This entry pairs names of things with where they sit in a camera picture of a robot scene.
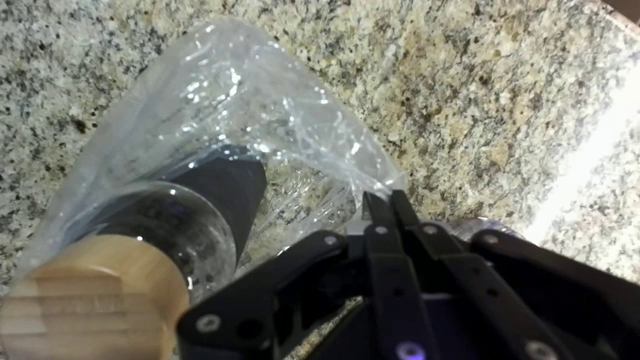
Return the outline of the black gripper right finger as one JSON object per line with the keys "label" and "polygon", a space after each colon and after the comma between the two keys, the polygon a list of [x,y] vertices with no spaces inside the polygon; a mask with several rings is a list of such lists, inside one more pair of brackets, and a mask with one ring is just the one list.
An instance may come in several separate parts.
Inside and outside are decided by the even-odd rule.
{"label": "black gripper right finger", "polygon": [[424,225],[418,221],[416,210],[411,208],[407,195],[404,191],[393,191],[389,197],[393,216],[400,229],[404,253],[411,259],[416,267],[430,267],[431,254],[428,249],[430,235],[424,230]]}

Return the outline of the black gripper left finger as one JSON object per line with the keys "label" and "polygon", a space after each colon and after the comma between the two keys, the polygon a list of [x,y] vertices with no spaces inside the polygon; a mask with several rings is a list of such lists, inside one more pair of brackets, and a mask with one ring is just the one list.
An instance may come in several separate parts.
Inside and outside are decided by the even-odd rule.
{"label": "black gripper left finger", "polygon": [[388,257],[393,253],[393,238],[392,238],[392,212],[384,198],[366,193],[361,197],[363,215],[367,216],[369,225],[363,230],[366,238],[366,259],[367,264],[373,264],[379,257]]}

